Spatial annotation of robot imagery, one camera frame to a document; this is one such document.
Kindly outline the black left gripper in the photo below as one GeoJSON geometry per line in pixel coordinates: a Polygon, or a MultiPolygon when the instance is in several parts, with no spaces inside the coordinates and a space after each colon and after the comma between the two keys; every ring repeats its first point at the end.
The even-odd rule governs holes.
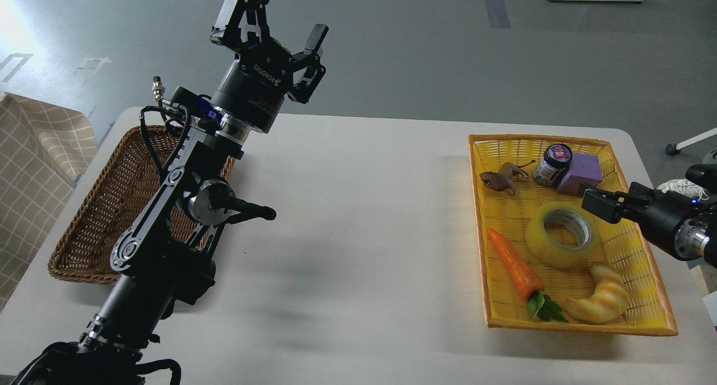
{"type": "Polygon", "coordinates": [[[266,6],[271,0],[224,0],[211,43],[236,53],[210,103],[266,134],[286,98],[307,104],[326,69],[321,47],[329,27],[315,24],[303,51],[291,54],[271,37],[266,6]]]}

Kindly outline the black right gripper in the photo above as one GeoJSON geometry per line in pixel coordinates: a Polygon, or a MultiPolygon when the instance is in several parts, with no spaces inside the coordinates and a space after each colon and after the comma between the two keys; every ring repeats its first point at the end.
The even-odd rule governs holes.
{"type": "Polygon", "coordinates": [[[610,224],[617,224],[622,219],[636,222],[650,244],[674,259],[697,259],[697,250],[692,247],[689,234],[694,226],[687,222],[697,216],[697,204],[691,198],[674,191],[663,193],[632,182],[628,193],[587,188],[581,206],[610,224]]]}

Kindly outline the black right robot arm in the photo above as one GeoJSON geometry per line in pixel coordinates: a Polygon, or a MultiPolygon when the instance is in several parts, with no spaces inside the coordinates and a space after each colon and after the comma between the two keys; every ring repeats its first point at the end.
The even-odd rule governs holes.
{"type": "Polygon", "coordinates": [[[635,222],[650,244],[680,261],[716,265],[715,164],[688,168],[685,178],[650,189],[638,182],[629,191],[608,192],[582,183],[582,208],[610,224],[635,222]]]}

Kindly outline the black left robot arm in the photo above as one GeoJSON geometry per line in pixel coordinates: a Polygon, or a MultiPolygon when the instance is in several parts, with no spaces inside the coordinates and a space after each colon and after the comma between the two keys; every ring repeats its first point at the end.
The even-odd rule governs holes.
{"type": "Polygon", "coordinates": [[[226,225],[277,216],[236,198],[221,170],[241,158],[249,132],[269,132],[285,98],[308,103],[325,75],[328,26],[315,25],[292,54],[271,36],[270,1],[224,0],[210,40],[235,59],[212,95],[179,87],[165,99],[154,77],[156,106],[143,107],[139,119],[159,187],[111,250],[119,280],[79,341],[47,346],[14,384],[144,384],[159,370],[181,382],[176,360],[141,362],[143,349],[160,340],[157,324],[176,301],[194,305],[215,284],[213,253],[226,225]]]}

